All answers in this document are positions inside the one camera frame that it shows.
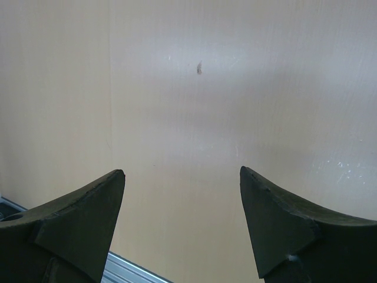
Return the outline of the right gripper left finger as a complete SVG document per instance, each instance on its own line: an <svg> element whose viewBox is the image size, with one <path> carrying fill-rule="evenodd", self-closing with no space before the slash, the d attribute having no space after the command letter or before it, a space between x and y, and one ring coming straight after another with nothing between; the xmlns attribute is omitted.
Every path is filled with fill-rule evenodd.
<svg viewBox="0 0 377 283"><path fill-rule="evenodd" d="M101 282L124 188L113 170L1 220L1 282Z"/></svg>

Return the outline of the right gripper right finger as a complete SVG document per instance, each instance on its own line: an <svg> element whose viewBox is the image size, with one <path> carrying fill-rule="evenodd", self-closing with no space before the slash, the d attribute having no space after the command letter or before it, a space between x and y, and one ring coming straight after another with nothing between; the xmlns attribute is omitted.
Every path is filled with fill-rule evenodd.
<svg viewBox="0 0 377 283"><path fill-rule="evenodd" d="M248 167L240 193L265 282L375 282L376 222L295 195Z"/></svg>

